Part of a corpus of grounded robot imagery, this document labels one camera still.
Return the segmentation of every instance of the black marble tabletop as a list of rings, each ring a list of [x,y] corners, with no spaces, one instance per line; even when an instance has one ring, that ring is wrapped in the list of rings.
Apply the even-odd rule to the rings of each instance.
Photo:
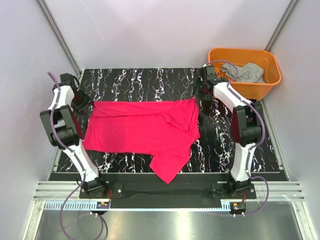
[[[86,69],[80,88],[95,101],[177,101],[188,99],[197,68]],[[201,100],[200,138],[192,146],[192,154],[181,173],[214,173],[231,169],[235,143],[230,137],[231,112],[217,99]],[[88,115],[76,115],[83,134]],[[87,151],[102,173],[150,173],[152,157],[138,153]],[[251,171],[277,172],[278,161],[266,131],[264,143],[255,150]],[[70,159],[61,154],[57,172],[77,172]]]

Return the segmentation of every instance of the orange plastic basket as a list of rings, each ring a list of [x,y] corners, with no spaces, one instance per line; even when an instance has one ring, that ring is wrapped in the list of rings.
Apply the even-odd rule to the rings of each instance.
[[[265,83],[233,82],[232,87],[246,99],[263,99],[268,92],[281,81],[281,73],[274,55],[264,50],[239,48],[213,48],[209,52],[209,62],[226,60],[239,67],[247,63],[260,66],[263,71],[262,79]],[[221,78],[230,79],[221,71],[224,62],[213,63],[215,72]]]

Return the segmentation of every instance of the gray cloth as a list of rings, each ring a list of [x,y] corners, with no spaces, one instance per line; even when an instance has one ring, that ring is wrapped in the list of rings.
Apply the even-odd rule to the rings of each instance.
[[[244,83],[265,83],[262,79],[264,70],[257,64],[252,62],[247,63],[243,67],[236,66],[238,69],[238,76],[235,79],[236,82]],[[233,78],[236,75],[235,68],[229,63],[223,64],[221,66],[222,72],[224,72],[228,77]]]

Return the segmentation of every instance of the red shirt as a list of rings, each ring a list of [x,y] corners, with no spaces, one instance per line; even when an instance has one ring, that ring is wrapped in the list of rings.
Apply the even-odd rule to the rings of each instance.
[[[83,141],[87,150],[152,155],[151,169],[167,184],[188,162],[199,137],[196,99],[96,101]]]

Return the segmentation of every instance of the gray wall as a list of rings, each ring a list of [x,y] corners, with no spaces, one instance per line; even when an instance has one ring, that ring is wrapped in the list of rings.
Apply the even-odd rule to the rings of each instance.
[[[200,67],[264,49],[289,0],[46,0],[81,68]]]
[[[320,236],[320,1],[303,0],[274,46],[282,83],[266,98],[292,180]]]
[[[36,1],[2,0],[0,19],[0,238],[19,240],[54,152],[39,118],[53,99],[47,71],[72,69]]]

